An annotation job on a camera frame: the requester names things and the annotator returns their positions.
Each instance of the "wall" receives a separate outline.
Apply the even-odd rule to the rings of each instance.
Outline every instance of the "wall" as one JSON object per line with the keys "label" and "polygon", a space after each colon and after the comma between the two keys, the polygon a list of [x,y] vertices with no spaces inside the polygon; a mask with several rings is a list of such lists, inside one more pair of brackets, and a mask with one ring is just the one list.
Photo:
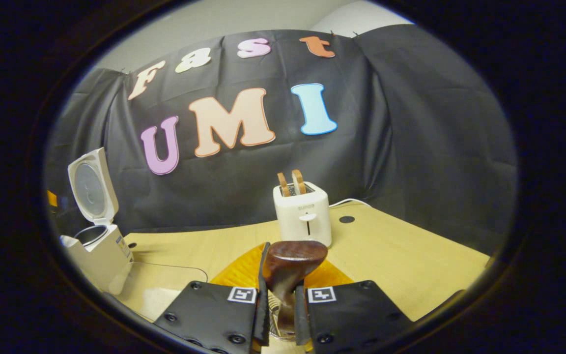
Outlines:
{"label": "wall", "polygon": [[191,43],[256,30],[316,30],[353,36],[407,20],[368,1],[200,0],[178,7],[117,44],[96,67],[123,72]]}

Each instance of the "wooden handle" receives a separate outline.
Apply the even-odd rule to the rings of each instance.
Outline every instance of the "wooden handle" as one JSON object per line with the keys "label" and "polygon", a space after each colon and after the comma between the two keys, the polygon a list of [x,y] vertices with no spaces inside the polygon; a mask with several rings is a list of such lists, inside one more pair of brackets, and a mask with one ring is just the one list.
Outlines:
{"label": "wooden handle", "polygon": [[279,177],[279,183],[281,184],[283,197],[290,197],[292,194],[289,192],[289,188],[287,187],[287,181],[285,181],[285,176],[283,176],[283,172],[277,173],[277,177]]}
{"label": "wooden handle", "polygon": [[294,331],[294,288],[326,258],[328,249],[315,240],[275,242],[263,263],[268,289],[281,300],[279,330]]}
{"label": "wooden handle", "polygon": [[294,190],[296,190],[296,195],[307,193],[307,188],[305,188],[305,182],[303,182],[303,175],[301,175],[301,171],[292,170],[292,180],[294,181]]}

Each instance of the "brown object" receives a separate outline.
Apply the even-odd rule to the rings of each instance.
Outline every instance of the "brown object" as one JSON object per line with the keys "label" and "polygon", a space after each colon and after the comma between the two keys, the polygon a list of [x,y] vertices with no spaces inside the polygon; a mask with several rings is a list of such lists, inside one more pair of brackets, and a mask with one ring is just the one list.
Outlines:
{"label": "brown object", "polygon": [[283,197],[290,197],[291,194],[289,192],[289,188],[287,187],[287,181],[285,181],[285,176],[283,176],[283,172],[277,173],[277,177],[279,177],[279,183],[281,184],[281,190],[283,191]]}
{"label": "brown object", "polygon": [[275,242],[263,263],[263,278],[269,291],[281,300],[279,331],[294,332],[294,288],[326,258],[328,249],[315,240]]}
{"label": "brown object", "polygon": [[327,42],[326,40],[321,40],[317,36],[309,36],[309,37],[301,38],[300,41],[307,43],[307,48],[315,56],[319,56],[322,58],[333,58],[335,56],[335,52],[332,52],[331,50],[326,50],[324,48],[325,45],[330,45],[329,42]]}
{"label": "brown object", "polygon": [[301,175],[301,171],[299,170],[292,170],[292,180],[294,180],[294,188],[297,188],[296,194],[305,194],[307,193],[307,188],[305,188],[305,182],[303,182],[303,175]]}

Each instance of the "black fabric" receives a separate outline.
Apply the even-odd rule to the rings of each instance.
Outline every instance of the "black fabric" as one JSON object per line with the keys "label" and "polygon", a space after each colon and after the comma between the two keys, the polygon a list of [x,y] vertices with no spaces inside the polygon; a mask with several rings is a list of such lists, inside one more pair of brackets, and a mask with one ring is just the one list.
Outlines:
{"label": "black fabric", "polygon": [[[330,42],[334,58],[308,51],[299,38]],[[237,45],[267,38],[272,51],[240,58]],[[176,73],[185,54],[210,47],[211,61]],[[494,94],[456,53],[414,25],[375,29],[355,38],[296,30],[232,34],[190,45],[161,60],[146,91],[128,100],[138,72],[98,70],[76,89],[54,127],[46,187],[73,197],[67,165],[104,146],[119,199],[122,233],[239,226],[276,219],[276,174],[298,168],[330,202],[369,204],[487,254],[503,242],[517,184],[516,155]],[[321,83],[337,130],[305,135],[294,85]],[[241,90],[263,88],[271,143],[195,156],[196,117],[188,106],[213,96],[230,111]],[[166,175],[151,172],[141,133],[157,127],[160,159],[167,156],[164,119],[175,127],[180,159]],[[243,135],[240,128],[238,139]],[[79,215],[75,203],[58,215]],[[60,233],[79,229],[61,222]]]}

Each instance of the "wooden table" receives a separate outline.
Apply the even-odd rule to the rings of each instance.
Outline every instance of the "wooden table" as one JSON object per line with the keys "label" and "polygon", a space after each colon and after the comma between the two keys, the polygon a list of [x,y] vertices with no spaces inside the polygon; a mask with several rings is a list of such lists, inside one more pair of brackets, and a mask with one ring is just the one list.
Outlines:
{"label": "wooden table", "polygon": [[[355,221],[339,221],[347,215]],[[358,202],[335,206],[330,216],[333,243],[327,259],[355,282],[375,281],[412,321],[469,287],[489,260],[483,253]],[[205,280],[197,269],[166,266],[198,267],[211,280],[253,247],[277,240],[281,238],[276,220],[190,233],[132,233],[126,241],[137,243],[132,251],[135,262],[142,264],[133,268],[118,298],[140,311],[144,289],[179,291],[191,280]],[[276,342],[263,348],[264,354],[303,352],[292,343]]]}

